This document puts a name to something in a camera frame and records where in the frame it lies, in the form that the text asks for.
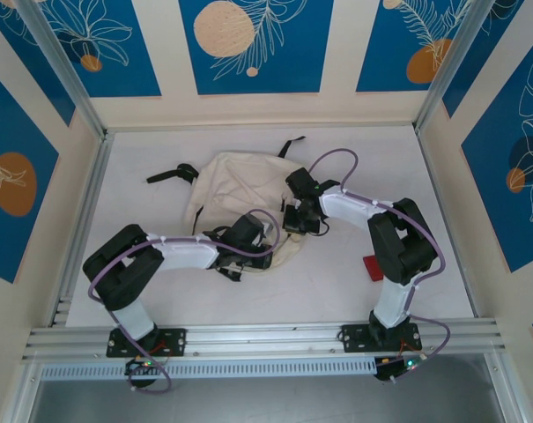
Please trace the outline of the cream canvas backpack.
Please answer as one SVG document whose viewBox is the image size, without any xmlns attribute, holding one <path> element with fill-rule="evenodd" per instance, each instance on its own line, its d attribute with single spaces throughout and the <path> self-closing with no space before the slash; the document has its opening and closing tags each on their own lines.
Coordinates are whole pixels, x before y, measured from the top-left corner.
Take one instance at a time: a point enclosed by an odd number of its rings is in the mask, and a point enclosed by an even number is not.
<svg viewBox="0 0 533 423">
<path fill-rule="evenodd" d="M 239 217 L 251 214 L 258 218 L 264 225 L 259 245 L 268 244 L 273 249 L 271 270 L 293 258 L 305 241 L 303 235 L 287 233 L 283 228 L 285 207 L 293 202 L 285 178 L 302 167 L 285 158 L 293 142 L 286 141 L 276 155 L 221 152 L 200 171 L 181 163 L 175 169 L 148 177 L 146 182 L 180 178 L 190 184 L 184 224 L 192 234 L 206 233 L 224 243 L 221 235 Z"/>
</svg>

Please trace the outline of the grey brushed metal panel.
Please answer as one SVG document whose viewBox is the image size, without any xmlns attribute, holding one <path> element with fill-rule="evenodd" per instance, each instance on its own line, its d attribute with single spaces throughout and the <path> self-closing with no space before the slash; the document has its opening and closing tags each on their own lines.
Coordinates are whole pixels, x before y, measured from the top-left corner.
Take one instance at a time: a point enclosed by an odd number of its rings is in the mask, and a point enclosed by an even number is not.
<svg viewBox="0 0 533 423">
<path fill-rule="evenodd" d="M 365 377 L 184 380 L 165 395 L 122 382 L 44 382 L 31 423 L 505 423 L 485 391 Z"/>
</svg>

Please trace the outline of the blue panel with peach circle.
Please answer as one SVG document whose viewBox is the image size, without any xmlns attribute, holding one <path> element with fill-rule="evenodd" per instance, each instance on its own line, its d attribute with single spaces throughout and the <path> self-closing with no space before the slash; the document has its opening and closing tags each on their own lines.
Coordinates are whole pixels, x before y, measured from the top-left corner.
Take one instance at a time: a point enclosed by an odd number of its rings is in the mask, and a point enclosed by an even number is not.
<svg viewBox="0 0 533 423">
<path fill-rule="evenodd" d="M 197 93 L 318 93 L 333 5 L 179 0 Z"/>
</svg>

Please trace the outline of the blue panel dark circle flower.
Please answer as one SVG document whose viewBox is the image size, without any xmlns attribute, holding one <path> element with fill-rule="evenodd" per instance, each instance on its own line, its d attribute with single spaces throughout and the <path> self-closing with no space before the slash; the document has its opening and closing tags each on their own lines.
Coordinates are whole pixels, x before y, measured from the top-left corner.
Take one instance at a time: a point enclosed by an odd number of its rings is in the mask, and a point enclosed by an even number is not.
<svg viewBox="0 0 533 423">
<path fill-rule="evenodd" d="M 462 148 L 507 266 L 516 271 L 533 261 L 533 47 Z"/>
</svg>

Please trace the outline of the blue panel fern orange circle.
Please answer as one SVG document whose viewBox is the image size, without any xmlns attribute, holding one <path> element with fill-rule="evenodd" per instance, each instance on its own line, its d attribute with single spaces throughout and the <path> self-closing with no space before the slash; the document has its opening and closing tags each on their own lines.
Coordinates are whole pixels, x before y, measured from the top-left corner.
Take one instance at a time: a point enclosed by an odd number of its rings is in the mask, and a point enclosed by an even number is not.
<svg viewBox="0 0 533 423">
<path fill-rule="evenodd" d="M 424 91 L 433 82 L 472 0 L 381 0 L 356 91 Z"/>
</svg>

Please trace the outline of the blue panel flower orange circle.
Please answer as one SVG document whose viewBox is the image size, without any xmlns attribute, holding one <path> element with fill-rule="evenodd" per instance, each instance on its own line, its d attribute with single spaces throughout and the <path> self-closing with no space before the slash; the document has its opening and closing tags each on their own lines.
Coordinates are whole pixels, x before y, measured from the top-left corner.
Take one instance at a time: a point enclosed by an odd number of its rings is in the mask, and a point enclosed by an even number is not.
<svg viewBox="0 0 533 423">
<path fill-rule="evenodd" d="M 16 280 L 58 151 L 0 81 L 0 278 Z"/>
</svg>

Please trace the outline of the blue panel with flower outline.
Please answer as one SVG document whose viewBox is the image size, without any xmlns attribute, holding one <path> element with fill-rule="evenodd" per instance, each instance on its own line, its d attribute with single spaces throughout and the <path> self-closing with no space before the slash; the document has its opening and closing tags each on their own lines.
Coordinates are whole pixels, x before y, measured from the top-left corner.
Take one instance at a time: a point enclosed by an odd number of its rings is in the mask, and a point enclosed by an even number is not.
<svg viewBox="0 0 533 423">
<path fill-rule="evenodd" d="M 90 97 L 161 95 L 132 0 L 44 0 L 39 7 Z"/>
</svg>

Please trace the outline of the aluminium front rail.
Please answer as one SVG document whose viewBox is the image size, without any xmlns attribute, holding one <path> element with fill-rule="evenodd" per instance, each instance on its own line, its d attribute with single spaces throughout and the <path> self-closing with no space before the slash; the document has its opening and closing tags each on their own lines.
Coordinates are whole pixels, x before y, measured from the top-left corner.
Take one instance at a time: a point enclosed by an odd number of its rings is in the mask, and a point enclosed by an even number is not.
<svg viewBox="0 0 533 423">
<path fill-rule="evenodd" d="M 447 319 L 451 337 L 445 354 L 503 353 L 506 344 L 492 318 Z M 340 323 L 288 323 L 187 326 L 185 360 L 292 359 L 343 356 Z M 105 360 L 108 327 L 31 329 L 23 363 Z"/>
</svg>

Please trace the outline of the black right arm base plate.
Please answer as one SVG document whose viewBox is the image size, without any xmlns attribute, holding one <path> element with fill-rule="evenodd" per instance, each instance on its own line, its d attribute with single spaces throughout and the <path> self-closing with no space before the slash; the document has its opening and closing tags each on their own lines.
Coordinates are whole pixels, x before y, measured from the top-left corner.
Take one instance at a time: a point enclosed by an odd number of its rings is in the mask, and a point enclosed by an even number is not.
<svg viewBox="0 0 533 423">
<path fill-rule="evenodd" d="M 423 346 L 415 323 L 402 323 L 392 329 L 377 324 L 346 324 L 340 339 L 346 353 L 398 353 L 403 347 L 421 351 Z"/>
</svg>

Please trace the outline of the aluminium table side rail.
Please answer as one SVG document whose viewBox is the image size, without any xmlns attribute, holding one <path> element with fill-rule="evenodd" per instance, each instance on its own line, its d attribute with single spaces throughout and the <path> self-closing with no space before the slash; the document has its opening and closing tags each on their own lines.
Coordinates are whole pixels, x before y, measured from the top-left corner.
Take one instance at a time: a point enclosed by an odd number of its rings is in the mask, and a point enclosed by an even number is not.
<svg viewBox="0 0 533 423">
<path fill-rule="evenodd" d="M 448 239 L 448 247 L 452 250 L 452 254 L 451 254 L 452 260 L 447 260 L 447 266 L 453 263 L 453 266 L 456 269 L 456 275 L 461 280 L 461 284 L 464 288 L 464 298 L 468 302 L 470 310 L 471 310 L 471 317 L 472 318 L 480 317 L 479 309 L 473 298 L 474 293 L 472 292 L 472 286 L 468 281 L 467 269 L 464 266 L 463 262 L 461 261 L 459 248 L 458 248 L 458 245 L 456 244 L 456 239 L 452 232 L 451 225 L 448 222 L 448 214 L 445 209 L 444 198 L 443 198 L 443 195 L 440 189 L 440 181 L 436 175 L 433 162 L 432 162 L 432 158 L 430 156 L 430 153 L 427 150 L 424 138 L 421 135 L 421 130 L 414 128 L 414 133 L 417 137 L 421 155 L 426 165 L 426 171 L 428 173 L 431 184 L 433 186 L 433 193 L 436 198 L 438 208 L 440 210 L 440 221 L 442 222 L 442 225 L 444 226 L 444 232 Z"/>
<path fill-rule="evenodd" d="M 90 174 L 86 180 L 84 195 L 78 209 L 76 225 L 71 234 L 70 245 L 64 256 L 62 273 L 56 285 L 56 293 L 51 301 L 49 314 L 46 317 L 45 323 L 47 327 L 52 327 L 56 324 L 56 314 L 61 300 L 68 296 L 72 297 L 74 292 L 114 139 L 114 132 L 107 131 L 95 154 Z"/>
</svg>

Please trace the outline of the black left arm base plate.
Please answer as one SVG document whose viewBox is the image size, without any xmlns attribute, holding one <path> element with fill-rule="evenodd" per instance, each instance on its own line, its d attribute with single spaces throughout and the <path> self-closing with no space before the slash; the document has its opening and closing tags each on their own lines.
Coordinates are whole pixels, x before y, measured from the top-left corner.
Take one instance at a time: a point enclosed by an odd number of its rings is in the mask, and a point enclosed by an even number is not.
<svg viewBox="0 0 533 423">
<path fill-rule="evenodd" d="M 137 343 L 152 357 L 182 357 L 187 344 L 187 330 L 183 328 L 155 328 Z M 120 329 L 109 334 L 106 356 L 108 358 L 133 358 L 141 352 L 124 336 Z"/>
</svg>

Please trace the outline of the aluminium corner post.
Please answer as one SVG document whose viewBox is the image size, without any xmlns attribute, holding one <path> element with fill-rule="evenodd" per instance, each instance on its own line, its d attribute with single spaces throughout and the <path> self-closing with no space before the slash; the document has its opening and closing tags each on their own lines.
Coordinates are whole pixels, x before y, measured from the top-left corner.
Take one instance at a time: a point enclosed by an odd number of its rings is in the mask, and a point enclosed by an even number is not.
<svg viewBox="0 0 533 423">
<path fill-rule="evenodd" d="M 27 29 L 93 133 L 103 140 L 107 129 L 50 24 L 34 0 L 13 0 Z"/>
<path fill-rule="evenodd" d="M 413 129 L 417 136 L 420 135 L 422 129 L 432 117 L 433 111 L 439 105 L 444 92 L 446 92 L 463 58 L 475 40 L 493 3 L 494 0 L 473 0 L 471 2 L 468 14 L 463 19 L 413 121 Z"/>
</svg>

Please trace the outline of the blue wall panel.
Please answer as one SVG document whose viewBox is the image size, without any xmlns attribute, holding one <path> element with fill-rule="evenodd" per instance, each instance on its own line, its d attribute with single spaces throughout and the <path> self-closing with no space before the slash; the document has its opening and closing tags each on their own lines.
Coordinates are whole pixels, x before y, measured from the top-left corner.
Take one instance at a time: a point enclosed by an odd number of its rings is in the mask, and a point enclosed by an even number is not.
<svg viewBox="0 0 533 423">
<path fill-rule="evenodd" d="M 76 105 L 51 68 L 48 59 L 17 11 L 13 0 L 0 0 L 0 32 L 45 93 L 63 122 L 69 127 Z"/>
<path fill-rule="evenodd" d="M 449 118 L 460 106 L 524 0 L 494 0 L 476 37 L 442 96 Z"/>
</svg>

